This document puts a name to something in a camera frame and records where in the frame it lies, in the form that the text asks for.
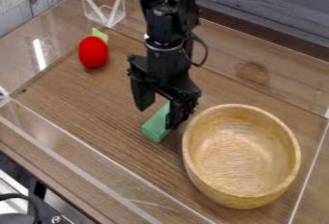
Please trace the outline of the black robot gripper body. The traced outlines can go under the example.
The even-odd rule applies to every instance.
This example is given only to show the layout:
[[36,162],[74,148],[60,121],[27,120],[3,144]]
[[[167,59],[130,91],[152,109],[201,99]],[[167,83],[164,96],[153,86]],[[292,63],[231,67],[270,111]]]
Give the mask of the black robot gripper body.
[[201,90],[188,76],[188,70],[196,63],[191,60],[192,40],[176,45],[159,45],[145,40],[147,54],[129,55],[129,78],[136,76],[148,79],[155,94],[169,98],[200,97]]

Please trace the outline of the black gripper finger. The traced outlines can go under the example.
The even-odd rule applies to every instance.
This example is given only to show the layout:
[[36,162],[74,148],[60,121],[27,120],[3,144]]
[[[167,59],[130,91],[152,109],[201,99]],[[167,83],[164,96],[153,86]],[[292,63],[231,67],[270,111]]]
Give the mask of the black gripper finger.
[[169,98],[169,110],[165,115],[165,128],[176,129],[179,125],[187,120],[188,116],[195,113],[197,106],[197,98]]
[[134,106],[143,112],[155,102],[155,91],[148,79],[132,76],[130,90]]

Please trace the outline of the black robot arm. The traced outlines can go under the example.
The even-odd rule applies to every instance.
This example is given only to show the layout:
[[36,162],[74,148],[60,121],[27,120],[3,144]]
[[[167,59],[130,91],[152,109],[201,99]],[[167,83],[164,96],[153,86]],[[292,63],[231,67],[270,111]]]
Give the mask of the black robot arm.
[[147,53],[126,57],[134,105],[145,110],[161,95],[169,101],[164,127],[175,129],[193,113],[201,90],[188,77],[199,25],[195,0],[138,0],[147,23]]

